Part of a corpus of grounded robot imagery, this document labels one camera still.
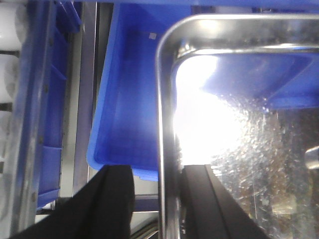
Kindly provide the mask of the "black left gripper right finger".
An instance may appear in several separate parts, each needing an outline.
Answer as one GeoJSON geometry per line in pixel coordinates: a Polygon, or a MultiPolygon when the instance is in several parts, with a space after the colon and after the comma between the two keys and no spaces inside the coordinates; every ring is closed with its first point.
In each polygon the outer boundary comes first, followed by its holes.
{"type": "Polygon", "coordinates": [[[183,239],[266,239],[207,165],[187,165],[181,174],[183,239]]]}

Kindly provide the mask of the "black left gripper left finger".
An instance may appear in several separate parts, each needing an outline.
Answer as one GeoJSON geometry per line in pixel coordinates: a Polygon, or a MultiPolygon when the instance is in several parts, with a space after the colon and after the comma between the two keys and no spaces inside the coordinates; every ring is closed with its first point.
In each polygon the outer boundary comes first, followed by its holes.
{"type": "Polygon", "coordinates": [[[104,166],[74,197],[14,239],[128,239],[135,205],[132,169],[104,166]]]}

